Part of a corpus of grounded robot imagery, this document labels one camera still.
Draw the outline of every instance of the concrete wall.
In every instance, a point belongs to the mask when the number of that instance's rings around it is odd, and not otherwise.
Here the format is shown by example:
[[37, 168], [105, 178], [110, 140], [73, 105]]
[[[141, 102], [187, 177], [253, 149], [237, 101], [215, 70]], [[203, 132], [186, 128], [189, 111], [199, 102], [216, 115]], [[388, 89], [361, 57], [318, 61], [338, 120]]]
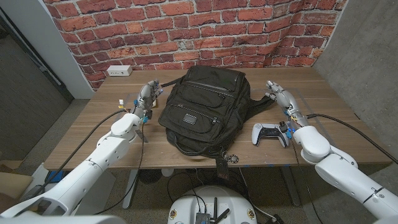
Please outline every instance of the concrete wall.
[[314, 68], [398, 155], [398, 2], [349, 0]]
[[0, 6], [75, 98], [94, 95], [41, 0], [0, 1]]

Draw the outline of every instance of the black backpack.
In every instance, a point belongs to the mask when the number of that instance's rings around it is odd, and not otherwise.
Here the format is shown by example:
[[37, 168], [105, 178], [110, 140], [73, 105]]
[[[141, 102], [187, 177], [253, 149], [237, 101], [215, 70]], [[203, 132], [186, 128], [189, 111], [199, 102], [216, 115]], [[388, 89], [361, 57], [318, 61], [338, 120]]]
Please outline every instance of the black backpack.
[[183, 77], [162, 85], [175, 84], [159, 118], [168, 142], [182, 154], [218, 159], [223, 178], [228, 178], [228, 168], [221, 167], [226, 166], [225, 151], [243, 123], [273, 103], [267, 96], [250, 99], [244, 76], [235, 70], [192, 66]]

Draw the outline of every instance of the wooden table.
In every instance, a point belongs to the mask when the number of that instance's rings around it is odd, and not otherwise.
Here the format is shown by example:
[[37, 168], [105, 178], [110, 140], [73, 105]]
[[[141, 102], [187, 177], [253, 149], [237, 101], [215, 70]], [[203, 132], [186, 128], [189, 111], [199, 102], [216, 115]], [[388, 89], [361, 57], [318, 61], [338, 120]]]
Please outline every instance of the wooden table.
[[[327, 114], [362, 130], [371, 139], [382, 145], [375, 135], [358, 119], [349, 106], [330, 88], [313, 68], [244, 68], [252, 88], [252, 98], [259, 100], [266, 89], [266, 81], [273, 80], [290, 91], [296, 98], [303, 114]], [[186, 70], [133, 71], [130, 77], [109, 77], [88, 102], [71, 128], [44, 163], [49, 170], [57, 169], [91, 129], [107, 115], [118, 110], [119, 99], [127, 100], [128, 107], [136, 98], [143, 84], [158, 78], [161, 83], [181, 77]], [[153, 109], [153, 118], [144, 126], [144, 135], [149, 143], [144, 145], [142, 169], [215, 167], [215, 160], [204, 157], [188, 157], [181, 154], [167, 142], [165, 128], [158, 122], [165, 101], [172, 86], [164, 88], [159, 97], [158, 108]], [[239, 157], [237, 164], [230, 167], [247, 166], [294, 166], [297, 165], [292, 146], [283, 148], [277, 139], [262, 139], [258, 147], [251, 142], [252, 127], [255, 123], [279, 123], [285, 121], [279, 106], [274, 103], [265, 112], [256, 115], [244, 124], [241, 134], [230, 147], [228, 154]], [[76, 153], [65, 169], [73, 169], [95, 149], [97, 140], [106, 134], [115, 118], [109, 119]], [[359, 164], [380, 164], [390, 162], [384, 154], [368, 143], [356, 132], [325, 118], [313, 118], [310, 124], [329, 139], [331, 144], [352, 155]], [[110, 168], [134, 169], [141, 158], [141, 141], [131, 144], [129, 152]]]

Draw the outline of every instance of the table leg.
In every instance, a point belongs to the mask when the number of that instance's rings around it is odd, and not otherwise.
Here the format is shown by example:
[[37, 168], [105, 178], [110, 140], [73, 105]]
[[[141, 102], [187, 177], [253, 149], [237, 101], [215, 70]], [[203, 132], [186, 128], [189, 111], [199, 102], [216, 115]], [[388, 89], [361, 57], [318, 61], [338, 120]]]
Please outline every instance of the table leg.
[[295, 206], [300, 206], [301, 201], [299, 198], [299, 193], [297, 192], [296, 184], [294, 183], [293, 174], [290, 167], [280, 167], [282, 177], [285, 180], [285, 185], [289, 191], [290, 199], [292, 204]]
[[132, 196], [133, 196], [133, 192], [134, 192], [135, 186], [132, 186], [132, 189], [131, 189], [131, 190], [130, 190], [130, 188], [131, 188], [131, 185], [133, 184], [134, 179], [136, 178], [136, 175], [137, 175], [137, 174], [138, 174], [138, 170], [136, 170], [136, 169], [130, 171], [129, 182], [127, 183], [126, 193], [125, 193], [125, 194], [127, 194], [127, 195], [126, 195], [126, 197], [124, 198], [124, 200], [123, 200], [123, 205], [122, 205], [122, 207], [123, 207], [124, 209], [128, 209], [128, 208], [131, 206], [131, 200], [132, 200]]

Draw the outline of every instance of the zipper pull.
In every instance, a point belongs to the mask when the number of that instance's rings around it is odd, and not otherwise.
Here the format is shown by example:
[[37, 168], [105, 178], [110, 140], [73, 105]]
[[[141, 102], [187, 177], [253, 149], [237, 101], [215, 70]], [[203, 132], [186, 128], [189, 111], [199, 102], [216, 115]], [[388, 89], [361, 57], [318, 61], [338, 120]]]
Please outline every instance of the zipper pull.
[[211, 123], [212, 125], [215, 125], [217, 122], [217, 117], [214, 117], [213, 122]]

